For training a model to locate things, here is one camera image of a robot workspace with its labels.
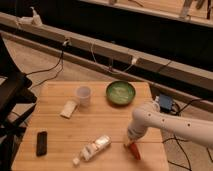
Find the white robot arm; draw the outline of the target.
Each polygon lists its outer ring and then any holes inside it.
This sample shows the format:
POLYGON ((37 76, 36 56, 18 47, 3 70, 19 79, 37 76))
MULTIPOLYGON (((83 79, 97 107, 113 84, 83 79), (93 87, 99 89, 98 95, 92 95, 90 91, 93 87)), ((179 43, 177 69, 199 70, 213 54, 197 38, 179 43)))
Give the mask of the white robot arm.
POLYGON ((144 137, 149 127, 174 133, 213 149, 213 122, 162 114, 155 101, 145 102, 133 110, 124 144, 129 146, 144 137))

